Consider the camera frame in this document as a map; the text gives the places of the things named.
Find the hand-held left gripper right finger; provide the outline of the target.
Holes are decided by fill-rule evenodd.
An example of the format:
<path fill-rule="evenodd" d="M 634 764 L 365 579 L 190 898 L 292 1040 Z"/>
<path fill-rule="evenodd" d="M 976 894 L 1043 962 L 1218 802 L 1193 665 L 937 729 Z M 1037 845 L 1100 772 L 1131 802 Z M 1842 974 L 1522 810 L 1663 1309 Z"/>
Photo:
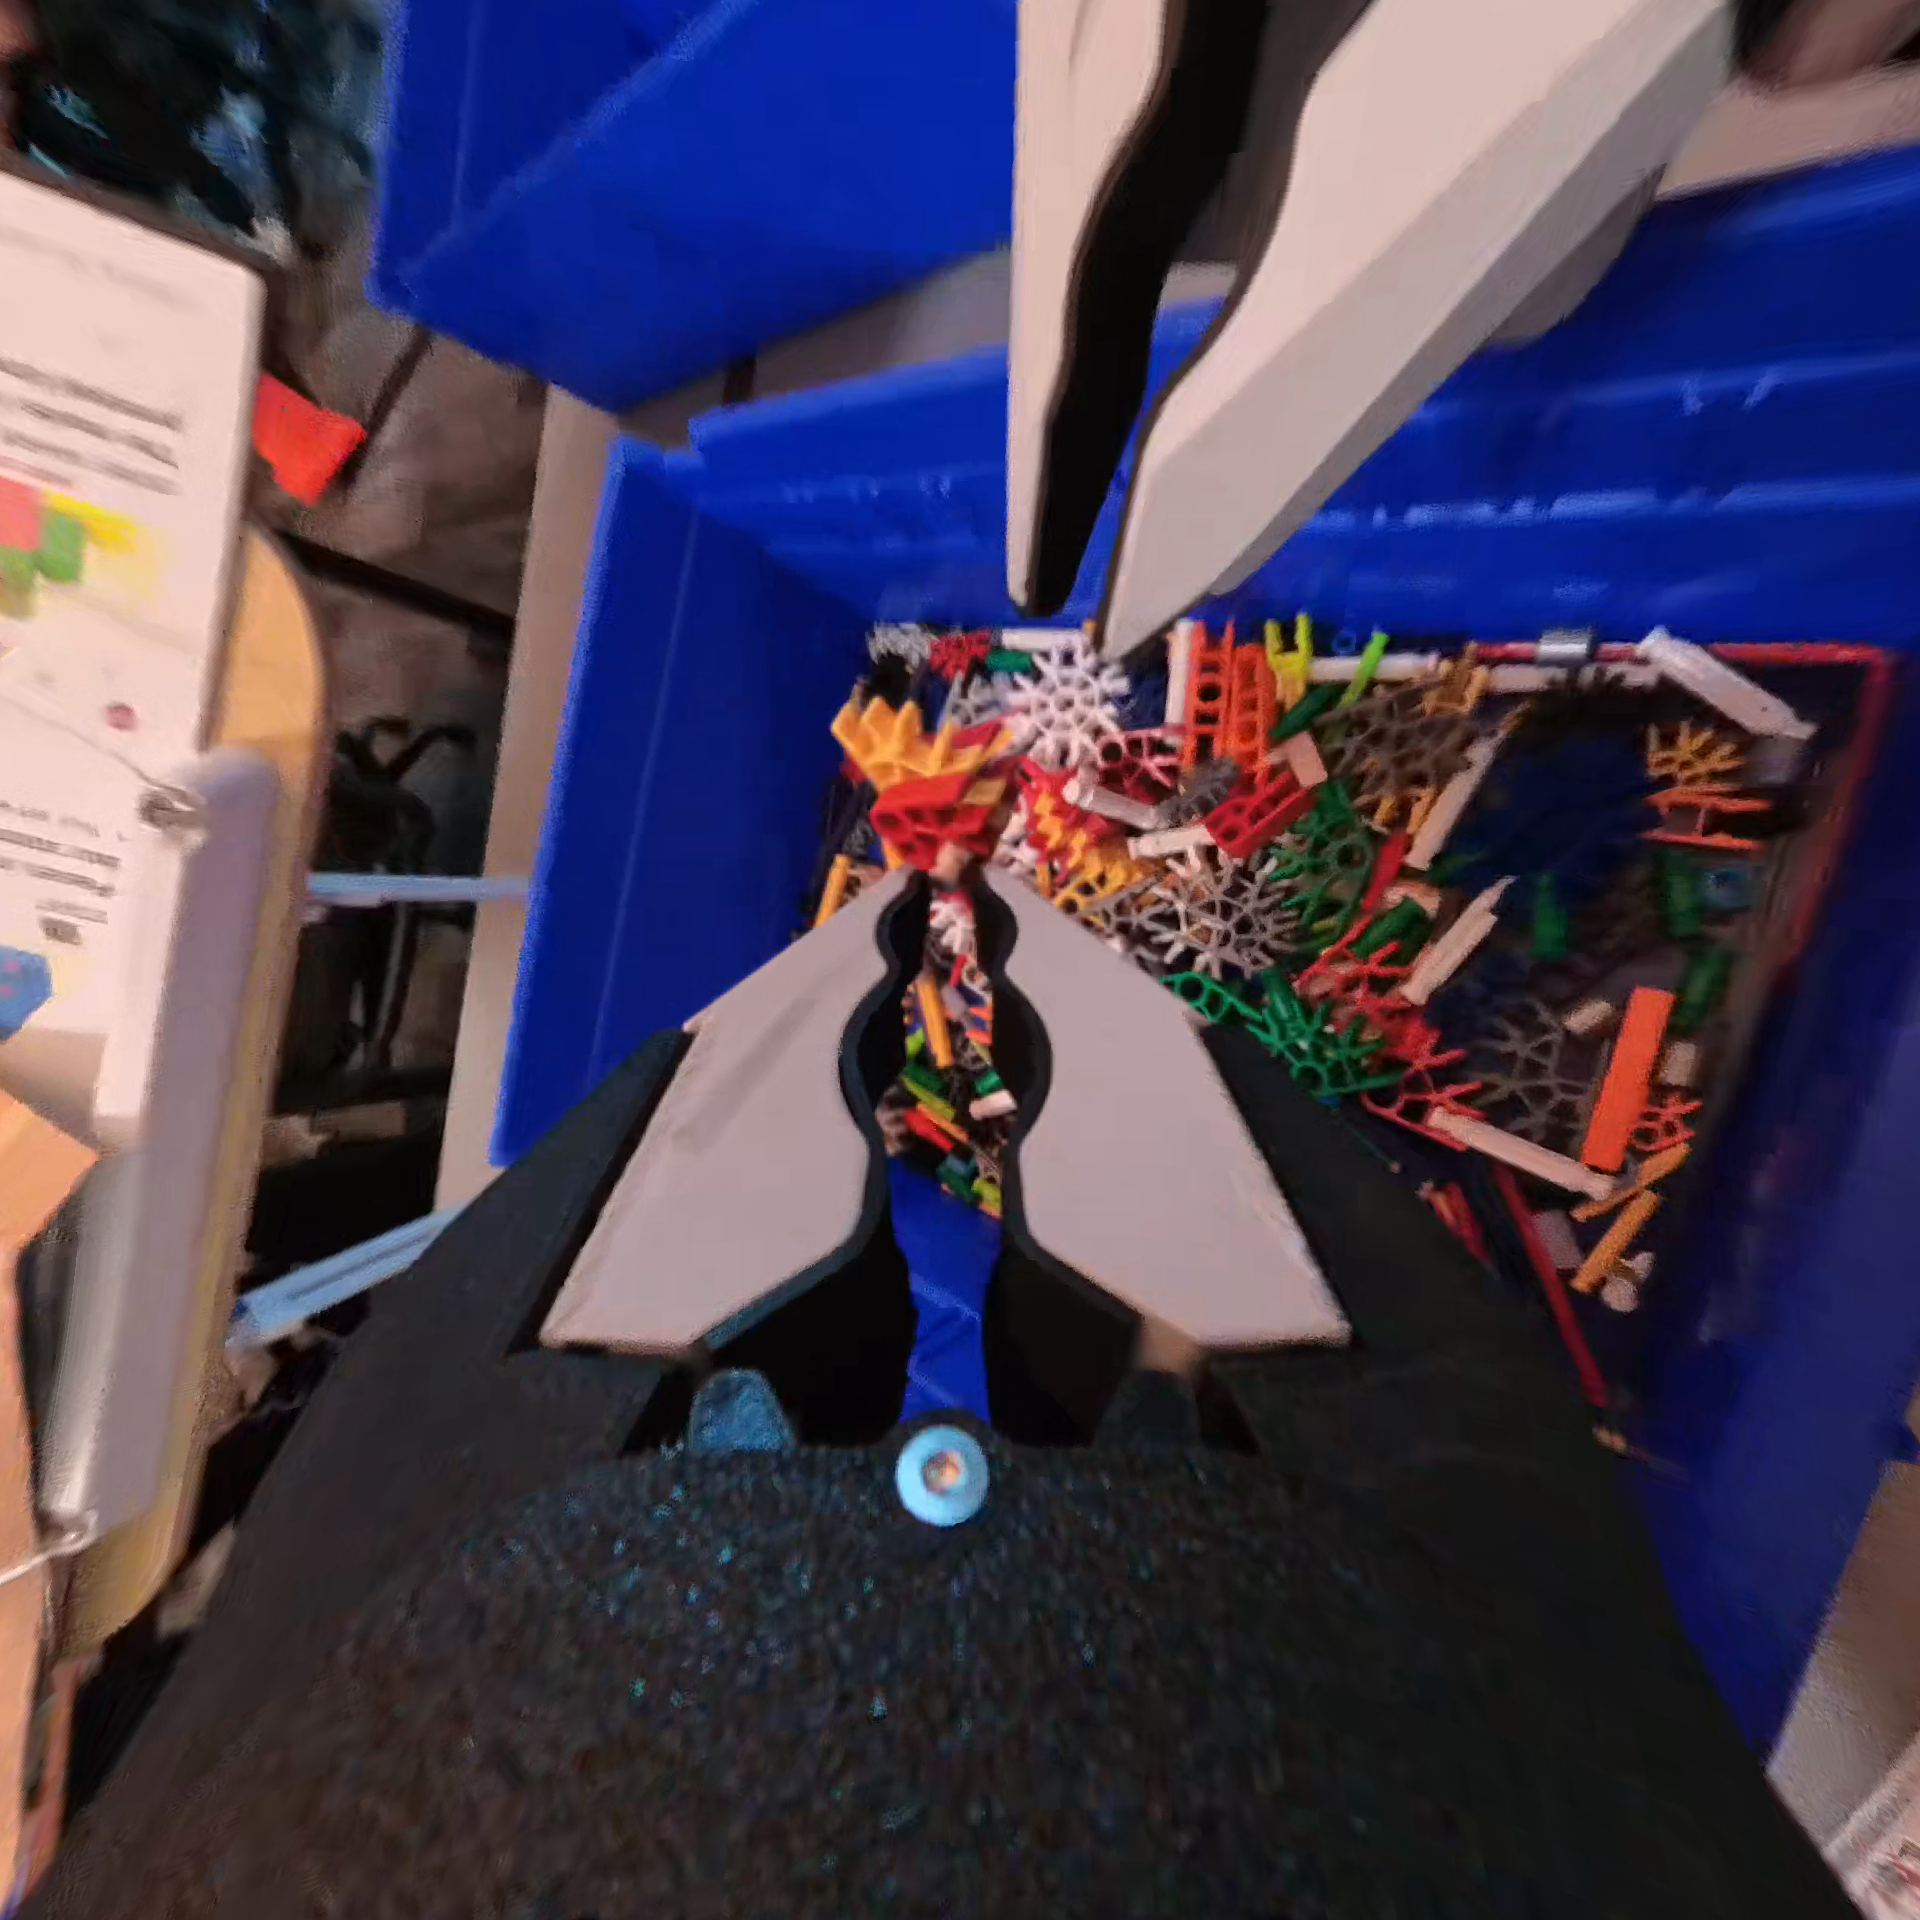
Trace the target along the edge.
<path fill-rule="evenodd" d="M 998 1007 L 1035 1034 L 1008 1222 L 1193 1348 L 1341 1348 L 1350 1319 L 1187 1002 L 1021 876 L 974 886 Z"/>

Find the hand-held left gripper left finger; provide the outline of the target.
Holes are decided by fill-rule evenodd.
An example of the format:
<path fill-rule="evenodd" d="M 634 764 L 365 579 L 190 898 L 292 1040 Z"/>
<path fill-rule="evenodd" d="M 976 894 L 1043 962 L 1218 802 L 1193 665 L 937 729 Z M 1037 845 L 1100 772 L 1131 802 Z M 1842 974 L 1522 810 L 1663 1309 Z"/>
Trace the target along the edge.
<path fill-rule="evenodd" d="M 889 1189 L 859 1050 L 924 929 L 927 876 L 890 871 L 685 1021 L 545 1348 L 716 1352 L 853 1256 Z"/>

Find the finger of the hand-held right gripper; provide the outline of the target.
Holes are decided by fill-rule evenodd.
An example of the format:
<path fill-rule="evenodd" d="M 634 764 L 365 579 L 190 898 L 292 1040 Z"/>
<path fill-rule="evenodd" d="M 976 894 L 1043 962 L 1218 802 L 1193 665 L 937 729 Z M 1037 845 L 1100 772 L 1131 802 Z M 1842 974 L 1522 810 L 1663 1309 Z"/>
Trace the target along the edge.
<path fill-rule="evenodd" d="M 1106 655 L 1236 588 L 1653 182 L 1728 80 L 1716 2 L 1371 3 L 1255 261 L 1142 428 Z"/>
<path fill-rule="evenodd" d="M 1021 2 L 1007 579 L 1063 612 L 1136 431 L 1158 307 L 1225 183 L 1266 2 Z"/>

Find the red yellow toy construction piece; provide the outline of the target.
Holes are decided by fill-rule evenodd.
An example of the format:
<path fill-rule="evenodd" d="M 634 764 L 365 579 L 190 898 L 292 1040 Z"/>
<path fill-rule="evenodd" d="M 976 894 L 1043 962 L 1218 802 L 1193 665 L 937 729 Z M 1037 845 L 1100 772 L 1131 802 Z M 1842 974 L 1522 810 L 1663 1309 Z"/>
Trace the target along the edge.
<path fill-rule="evenodd" d="M 828 731 L 874 791 L 869 818 L 887 870 L 956 874 L 997 852 L 1012 814 L 1008 725 L 941 722 L 928 729 L 918 702 L 857 693 Z"/>

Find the pile of colourful toy pieces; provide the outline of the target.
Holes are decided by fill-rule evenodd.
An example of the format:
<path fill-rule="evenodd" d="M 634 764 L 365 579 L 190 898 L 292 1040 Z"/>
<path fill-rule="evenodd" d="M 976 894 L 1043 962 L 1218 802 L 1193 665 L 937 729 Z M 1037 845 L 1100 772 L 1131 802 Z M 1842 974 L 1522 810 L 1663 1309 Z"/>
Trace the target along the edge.
<path fill-rule="evenodd" d="M 1001 867 L 1320 1104 L 1424 1140 L 1424 1202 L 1481 1256 L 1512 1233 L 1572 1331 L 1645 1301 L 1876 671 L 1666 630 L 1320 639 L 1308 614 L 1179 620 L 1135 665 L 1087 631 L 878 625 L 869 665 L 841 708 L 1014 733 L 997 850 L 924 874 L 880 1101 L 902 1150 L 998 1213 L 1016 1100 L 962 882 Z M 831 739 L 817 926 L 890 871 Z"/>

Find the empty blue plastic bin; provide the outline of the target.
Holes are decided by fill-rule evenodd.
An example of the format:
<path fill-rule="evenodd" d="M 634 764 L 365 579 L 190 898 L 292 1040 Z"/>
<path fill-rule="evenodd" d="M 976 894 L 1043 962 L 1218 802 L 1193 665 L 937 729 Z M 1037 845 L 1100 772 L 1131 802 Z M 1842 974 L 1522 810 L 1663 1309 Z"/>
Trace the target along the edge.
<path fill-rule="evenodd" d="M 1001 247 L 1016 3 L 411 2 L 367 297 L 620 411 Z"/>

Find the orange traffic cone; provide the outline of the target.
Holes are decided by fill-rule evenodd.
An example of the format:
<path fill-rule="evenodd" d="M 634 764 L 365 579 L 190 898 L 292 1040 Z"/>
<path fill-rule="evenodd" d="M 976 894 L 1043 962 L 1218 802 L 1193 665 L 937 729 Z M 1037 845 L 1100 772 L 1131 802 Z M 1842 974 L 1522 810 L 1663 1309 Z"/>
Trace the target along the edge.
<path fill-rule="evenodd" d="M 369 428 L 318 404 L 272 372 L 253 399 L 253 452 L 295 503 L 316 507 L 369 442 Z"/>

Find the white instruction sheet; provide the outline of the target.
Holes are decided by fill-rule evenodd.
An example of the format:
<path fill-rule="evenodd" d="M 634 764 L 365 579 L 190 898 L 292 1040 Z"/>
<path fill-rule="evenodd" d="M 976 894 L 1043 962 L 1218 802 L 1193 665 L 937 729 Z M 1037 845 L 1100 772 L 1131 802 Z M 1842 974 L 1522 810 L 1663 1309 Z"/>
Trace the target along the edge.
<path fill-rule="evenodd" d="M 5 160 L 5 1087 L 95 1143 L 148 1100 L 145 810 L 210 728 L 267 316 L 241 251 Z"/>

